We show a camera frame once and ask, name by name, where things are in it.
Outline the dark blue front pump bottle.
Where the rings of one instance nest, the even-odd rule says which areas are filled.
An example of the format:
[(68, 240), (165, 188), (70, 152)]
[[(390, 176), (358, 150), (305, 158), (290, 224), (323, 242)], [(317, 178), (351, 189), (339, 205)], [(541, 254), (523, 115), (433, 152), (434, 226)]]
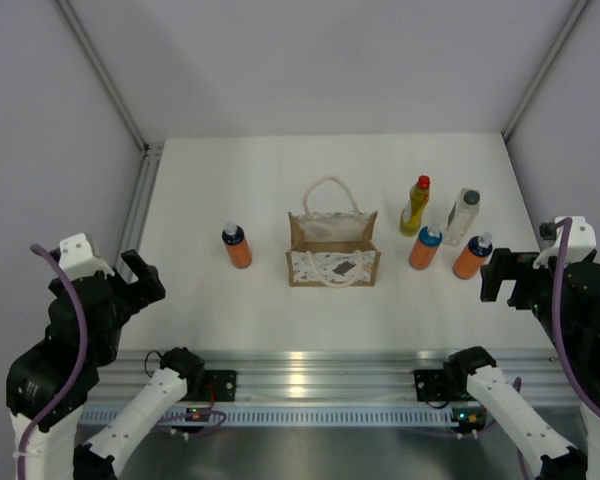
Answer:
[(490, 232), (472, 237), (453, 265), (454, 274), (463, 280), (471, 279), (493, 251), (493, 237)]

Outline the dark blue pump bottle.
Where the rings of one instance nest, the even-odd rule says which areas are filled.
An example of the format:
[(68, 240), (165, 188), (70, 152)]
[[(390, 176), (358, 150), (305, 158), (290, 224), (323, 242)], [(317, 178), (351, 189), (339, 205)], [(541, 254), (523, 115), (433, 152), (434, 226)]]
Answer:
[(493, 237), (490, 232), (472, 237), (453, 265), (454, 274), (463, 280), (471, 279), (493, 251)]
[(233, 222), (227, 222), (221, 234), (229, 259), (238, 269), (244, 269), (252, 263), (252, 253), (244, 230)]

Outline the clear bottle grey cap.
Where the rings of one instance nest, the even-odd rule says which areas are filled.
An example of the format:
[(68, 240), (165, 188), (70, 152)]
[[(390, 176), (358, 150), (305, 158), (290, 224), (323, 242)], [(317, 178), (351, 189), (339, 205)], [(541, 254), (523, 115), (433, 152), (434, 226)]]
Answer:
[(464, 239), (480, 210), (481, 194), (478, 190), (463, 188), (448, 215), (443, 243), (458, 246)]

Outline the light blue pump bottle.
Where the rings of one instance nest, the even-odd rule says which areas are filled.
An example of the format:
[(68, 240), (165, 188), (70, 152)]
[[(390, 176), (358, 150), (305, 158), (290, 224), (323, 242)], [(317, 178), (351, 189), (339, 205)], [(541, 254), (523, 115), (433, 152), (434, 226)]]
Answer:
[(423, 227), (409, 256), (409, 264), (416, 270), (425, 270), (432, 263), (441, 243), (443, 233), (437, 223)]

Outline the yellow bottle red cap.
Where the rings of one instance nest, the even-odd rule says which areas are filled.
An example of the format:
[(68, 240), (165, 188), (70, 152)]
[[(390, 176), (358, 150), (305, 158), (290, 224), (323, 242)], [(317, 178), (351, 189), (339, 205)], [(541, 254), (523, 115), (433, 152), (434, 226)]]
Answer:
[(422, 215), (430, 198), (431, 180), (427, 175), (420, 175), (409, 193), (409, 202), (400, 216), (400, 232), (406, 237), (415, 236), (422, 223)]

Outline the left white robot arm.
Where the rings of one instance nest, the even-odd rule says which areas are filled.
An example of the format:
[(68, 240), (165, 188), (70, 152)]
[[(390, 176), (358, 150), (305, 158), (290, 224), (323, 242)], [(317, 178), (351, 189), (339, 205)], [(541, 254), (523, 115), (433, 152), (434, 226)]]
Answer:
[(15, 435), (19, 479), (116, 479), (139, 444), (177, 402), (199, 397), (205, 362), (185, 347), (164, 353), (148, 383), (116, 418), (83, 444), (75, 437), (99, 370), (118, 355), (132, 316), (163, 300), (158, 270), (130, 249), (121, 259), (126, 281), (79, 233), (48, 251), (33, 244), (56, 277), (49, 289), (43, 339), (19, 356), (6, 379), (6, 406)]

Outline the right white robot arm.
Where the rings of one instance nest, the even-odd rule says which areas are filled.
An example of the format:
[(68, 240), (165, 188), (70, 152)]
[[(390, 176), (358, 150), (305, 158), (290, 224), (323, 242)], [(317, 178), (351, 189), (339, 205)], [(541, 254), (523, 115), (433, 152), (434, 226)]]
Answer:
[(551, 241), (541, 252), (493, 251), (480, 269), (483, 302), (514, 284), (507, 303), (528, 310), (552, 342), (569, 386), (580, 401), (586, 449), (556, 432), (508, 381), (482, 347), (452, 354), (444, 363), (447, 389), (471, 397), (491, 414), (537, 479), (600, 479), (600, 263), (596, 236), (582, 216), (540, 226)]

